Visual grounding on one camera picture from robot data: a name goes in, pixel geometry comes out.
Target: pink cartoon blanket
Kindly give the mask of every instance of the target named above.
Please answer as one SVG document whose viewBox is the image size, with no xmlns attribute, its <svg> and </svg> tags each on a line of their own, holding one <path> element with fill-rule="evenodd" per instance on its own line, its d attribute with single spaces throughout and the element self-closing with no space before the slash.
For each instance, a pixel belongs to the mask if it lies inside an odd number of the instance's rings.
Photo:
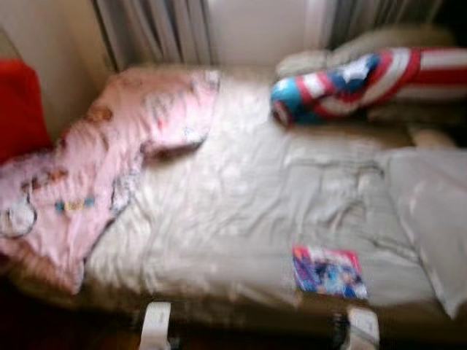
<svg viewBox="0 0 467 350">
<path fill-rule="evenodd" d="M 130 202 L 144 158 L 202 143 L 217 89 L 213 71 L 129 69 L 111 77 L 53 151 L 0 168 L 0 254 L 77 293 L 84 259 Z"/>
</svg>

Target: colorful book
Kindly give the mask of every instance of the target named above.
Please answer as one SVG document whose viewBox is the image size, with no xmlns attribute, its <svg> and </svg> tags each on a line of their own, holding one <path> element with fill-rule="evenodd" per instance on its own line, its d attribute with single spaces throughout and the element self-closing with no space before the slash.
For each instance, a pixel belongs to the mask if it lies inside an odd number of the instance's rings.
<svg viewBox="0 0 467 350">
<path fill-rule="evenodd" d="M 310 246 L 293 247 L 297 285 L 305 292 L 367 299 L 356 253 Z"/>
</svg>

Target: white curtain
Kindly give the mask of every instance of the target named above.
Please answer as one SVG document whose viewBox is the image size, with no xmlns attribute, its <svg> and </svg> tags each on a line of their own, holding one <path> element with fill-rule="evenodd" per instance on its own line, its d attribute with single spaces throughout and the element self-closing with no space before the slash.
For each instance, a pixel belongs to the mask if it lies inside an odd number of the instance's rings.
<svg viewBox="0 0 467 350">
<path fill-rule="evenodd" d="M 334 0 L 329 46 L 373 28 L 396 23 L 431 23 L 444 0 Z"/>
<path fill-rule="evenodd" d="M 211 64 L 203 0 L 96 0 L 118 70 L 142 62 Z"/>
</svg>

